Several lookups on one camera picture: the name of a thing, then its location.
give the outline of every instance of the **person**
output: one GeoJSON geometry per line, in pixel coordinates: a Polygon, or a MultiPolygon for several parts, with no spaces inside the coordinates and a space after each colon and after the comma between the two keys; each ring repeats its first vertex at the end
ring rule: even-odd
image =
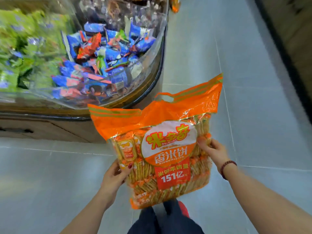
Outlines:
{"type": "MultiPolygon", "coordinates": [[[[312,233],[312,216],[259,181],[245,175],[230,161],[225,147],[217,140],[211,146],[197,140],[207,152],[218,171],[228,180],[235,197],[259,234],[263,233],[312,233]]],[[[124,170],[115,161],[103,177],[103,183],[88,205],[60,234],[96,234],[104,212],[114,203],[119,187],[133,169],[132,163],[124,170]]],[[[128,233],[203,233],[187,215],[183,215],[177,200],[164,202],[167,214],[159,223],[153,208],[141,211],[139,219],[128,233]]]]}

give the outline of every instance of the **rice cracker package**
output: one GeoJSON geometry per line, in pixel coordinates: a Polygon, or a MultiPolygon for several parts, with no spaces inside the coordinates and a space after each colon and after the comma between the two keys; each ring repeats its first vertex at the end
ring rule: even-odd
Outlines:
{"type": "Polygon", "coordinates": [[[109,140],[127,178],[134,209],[162,203],[207,185],[212,162],[196,144],[210,143],[209,119],[216,113],[222,74],[177,94],[173,102],[153,101],[144,110],[89,105],[97,131],[109,140]]]}

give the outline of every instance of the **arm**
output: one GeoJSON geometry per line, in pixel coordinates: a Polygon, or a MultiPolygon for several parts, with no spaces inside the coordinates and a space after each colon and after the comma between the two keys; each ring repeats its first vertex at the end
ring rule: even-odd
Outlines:
{"type": "MultiPolygon", "coordinates": [[[[201,140],[198,145],[209,154],[219,172],[221,166],[230,160],[225,147],[216,140],[212,139],[212,148],[201,140]]],[[[223,174],[259,234],[312,233],[312,216],[242,173],[235,164],[226,165],[223,174]]]]}
{"type": "Polygon", "coordinates": [[[116,160],[105,173],[101,188],[93,199],[60,234],[97,234],[104,212],[114,203],[119,187],[132,169],[131,163],[121,171],[116,160]]]}

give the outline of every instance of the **black baseboard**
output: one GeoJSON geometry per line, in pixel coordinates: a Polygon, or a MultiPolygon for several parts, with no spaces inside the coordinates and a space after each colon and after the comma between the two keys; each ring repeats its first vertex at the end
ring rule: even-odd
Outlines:
{"type": "Polygon", "coordinates": [[[281,55],[281,58],[283,60],[283,63],[285,64],[285,67],[288,71],[289,77],[291,79],[291,82],[296,90],[296,93],[298,97],[300,98],[300,101],[302,103],[302,106],[304,107],[306,114],[310,120],[310,123],[312,124],[312,100],[309,97],[309,94],[304,86],[304,83],[302,82],[299,72],[294,66],[290,55],[286,51],[286,48],[283,45],[283,41],[281,37],[278,35],[277,31],[275,30],[275,27],[273,25],[273,22],[268,15],[266,9],[264,8],[264,5],[261,0],[255,0],[255,3],[260,11],[260,14],[265,21],[270,34],[274,40],[274,43],[281,55]]]}

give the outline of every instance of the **dark red bracelet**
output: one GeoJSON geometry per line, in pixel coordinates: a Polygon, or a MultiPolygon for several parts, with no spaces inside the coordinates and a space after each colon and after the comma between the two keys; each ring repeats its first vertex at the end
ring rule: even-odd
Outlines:
{"type": "Polygon", "coordinates": [[[221,173],[221,176],[223,177],[223,179],[225,179],[225,180],[227,180],[227,179],[225,178],[225,176],[224,176],[224,174],[223,174],[223,169],[224,169],[224,167],[225,167],[226,165],[228,165],[229,163],[234,163],[234,164],[237,166],[236,162],[234,162],[234,161],[232,161],[232,160],[227,161],[227,162],[225,162],[225,163],[222,165],[222,167],[221,167],[221,169],[220,169],[220,173],[221,173]]]}

